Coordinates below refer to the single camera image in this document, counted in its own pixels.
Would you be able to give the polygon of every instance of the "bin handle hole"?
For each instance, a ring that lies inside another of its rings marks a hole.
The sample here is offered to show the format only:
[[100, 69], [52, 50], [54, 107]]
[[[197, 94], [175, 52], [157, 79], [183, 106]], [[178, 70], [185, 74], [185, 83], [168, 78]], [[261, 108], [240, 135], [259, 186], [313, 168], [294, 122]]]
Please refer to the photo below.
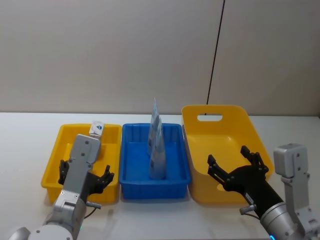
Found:
[[222, 120], [222, 115], [217, 113], [201, 113], [197, 116], [197, 119], [201, 122], [219, 122]]

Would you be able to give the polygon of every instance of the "gray robot arm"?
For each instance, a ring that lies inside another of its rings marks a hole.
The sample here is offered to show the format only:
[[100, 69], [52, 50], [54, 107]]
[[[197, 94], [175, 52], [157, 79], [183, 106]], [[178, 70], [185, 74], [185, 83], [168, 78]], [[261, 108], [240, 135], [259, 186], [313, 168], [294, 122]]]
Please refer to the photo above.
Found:
[[282, 176], [286, 210], [294, 223], [295, 231], [302, 236], [301, 239], [318, 239], [320, 222], [309, 206], [307, 148], [290, 143], [277, 147], [273, 157], [275, 172]]
[[113, 180], [114, 174], [107, 166], [104, 175], [98, 177], [90, 171], [96, 162], [101, 143], [95, 137], [77, 135], [68, 161], [60, 163], [59, 183], [63, 184], [43, 226], [33, 232], [19, 228], [9, 240], [76, 240], [86, 215], [86, 206], [100, 209], [101, 205], [88, 202], [90, 194], [102, 193]]
[[307, 148], [290, 143], [274, 150], [275, 172], [282, 176], [285, 202], [267, 183], [268, 168], [259, 153], [250, 153], [245, 146], [240, 152], [251, 165], [229, 173], [218, 166], [212, 155], [208, 157], [208, 174], [226, 191], [242, 194], [249, 203], [240, 213], [255, 211], [272, 240], [317, 240], [320, 222], [309, 206]]

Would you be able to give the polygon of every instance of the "table surface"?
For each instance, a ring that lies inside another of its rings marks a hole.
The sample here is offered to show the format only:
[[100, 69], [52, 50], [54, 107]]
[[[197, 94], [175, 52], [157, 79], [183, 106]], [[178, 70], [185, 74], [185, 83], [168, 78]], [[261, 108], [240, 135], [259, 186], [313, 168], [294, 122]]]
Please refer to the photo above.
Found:
[[[12, 227], [29, 230], [42, 225], [52, 211], [42, 175], [62, 124], [148, 123], [150, 115], [0, 113], [1, 224], [0, 236]], [[251, 116], [269, 156], [288, 143], [307, 146], [312, 209], [320, 214], [320, 119], [318, 117]], [[164, 123], [181, 124], [181, 115], [163, 115]], [[284, 185], [275, 173], [270, 185], [284, 199]], [[208, 240], [268, 239], [253, 217], [241, 216], [239, 206], [205, 207], [188, 195], [183, 200], [149, 200], [105, 205], [83, 221], [78, 240]]]

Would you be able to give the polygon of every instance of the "yellow basket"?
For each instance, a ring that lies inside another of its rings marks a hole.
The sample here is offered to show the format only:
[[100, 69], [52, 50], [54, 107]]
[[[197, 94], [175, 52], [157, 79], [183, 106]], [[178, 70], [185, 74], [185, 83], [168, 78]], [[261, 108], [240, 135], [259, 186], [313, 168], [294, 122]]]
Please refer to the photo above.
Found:
[[[200, 121], [199, 115], [221, 115], [218, 121]], [[227, 173], [249, 165], [241, 154], [246, 145], [251, 152], [259, 152], [269, 168], [268, 179], [274, 166], [252, 125], [246, 111], [233, 105], [189, 105], [182, 109], [183, 134], [192, 182], [190, 193], [200, 204], [242, 204], [245, 199], [237, 192], [227, 192], [208, 175], [208, 155], [212, 154]]]
[[[91, 124], [65, 124], [61, 126], [41, 181], [41, 186], [47, 189], [51, 203], [55, 202], [62, 189], [62, 185], [58, 183], [60, 160], [69, 160], [76, 135], [88, 135], [90, 126]], [[114, 173], [114, 177], [102, 194], [92, 194], [88, 201], [106, 204], [118, 200], [121, 131], [122, 127], [120, 125], [104, 125], [101, 149], [99, 157], [93, 165], [92, 173], [102, 176], [106, 166], [110, 165], [110, 172]]]

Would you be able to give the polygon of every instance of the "blue bin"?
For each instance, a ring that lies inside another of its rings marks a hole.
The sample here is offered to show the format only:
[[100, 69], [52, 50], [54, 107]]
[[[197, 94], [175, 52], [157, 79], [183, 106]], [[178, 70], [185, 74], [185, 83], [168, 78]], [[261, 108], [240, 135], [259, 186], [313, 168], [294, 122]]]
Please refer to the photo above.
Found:
[[124, 124], [122, 127], [119, 182], [124, 199], [184, 198], [191, 181], [179, 124], [163, 123], [166, 156], [166, 178], [149, 177], [150, 157], [147, 154], [149, 123]]

